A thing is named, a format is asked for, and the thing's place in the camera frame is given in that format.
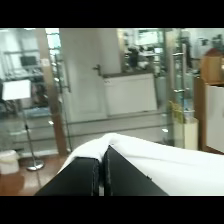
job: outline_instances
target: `white door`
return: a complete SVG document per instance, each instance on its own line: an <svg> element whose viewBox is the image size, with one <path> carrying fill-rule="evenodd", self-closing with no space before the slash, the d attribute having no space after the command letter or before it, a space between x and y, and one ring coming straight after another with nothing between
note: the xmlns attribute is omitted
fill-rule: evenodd
<svg viewBox="0 0 224 224"><path fill-rule="evenodd" d="M107 117L103 79L93 70L100 63L97 28L60 28L61 49L71 91L64 94L68 121Z"/></svg>

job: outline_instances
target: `door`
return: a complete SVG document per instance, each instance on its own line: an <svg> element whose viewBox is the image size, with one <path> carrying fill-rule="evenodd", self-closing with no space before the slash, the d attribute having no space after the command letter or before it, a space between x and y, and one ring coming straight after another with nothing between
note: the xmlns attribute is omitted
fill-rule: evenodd
<svg viewBox="0 0 224 224"><path fill-rule="evenodd" d="M64 91L68 122L105 119L98 29L60 28L59 33L70 85L70 91Z"/></svg>
<svg viewBox="0 0 224 224"><path fill-rule="evenodd" d="M186 73L185 46L181 41L181 29L172 28L165 32L166 39L166 65L168 73L167 95L173 124L171 132L173 144L179 148L185 148L185 86L184 75Z"/></svg>

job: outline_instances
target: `white cloth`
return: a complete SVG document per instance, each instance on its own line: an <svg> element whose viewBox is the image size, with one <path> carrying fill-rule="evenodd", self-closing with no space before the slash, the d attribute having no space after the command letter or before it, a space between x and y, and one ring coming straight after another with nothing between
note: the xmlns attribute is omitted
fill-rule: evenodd
<svg viewBox="0 0 224 224"><path fill-rule="evenodd" d="M61 170L76 157L96 158L101 162L108 145L169 195L224 195L224 156L115 133L79 146Z"/></svg>

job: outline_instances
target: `white bucket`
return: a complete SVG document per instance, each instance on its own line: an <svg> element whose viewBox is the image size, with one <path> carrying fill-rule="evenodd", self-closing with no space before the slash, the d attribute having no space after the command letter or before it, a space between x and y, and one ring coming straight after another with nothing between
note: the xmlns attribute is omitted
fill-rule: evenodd
<svg viewBox="0 0 224 224"><path fill-rule="evenodd" d="M18 155L14 150L0 152L0 173L10 174L19 171Z"/></svg>

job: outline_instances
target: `brown box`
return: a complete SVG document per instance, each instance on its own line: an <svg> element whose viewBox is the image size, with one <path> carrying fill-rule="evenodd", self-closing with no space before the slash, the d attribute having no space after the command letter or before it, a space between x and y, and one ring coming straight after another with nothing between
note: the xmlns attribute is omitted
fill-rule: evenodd
<svg viewBox="0 0 224 224"><path fill-rule="evenodd" d="M201 78L206 83L222 81L222 53L212 48L201 60Z"/></svg>

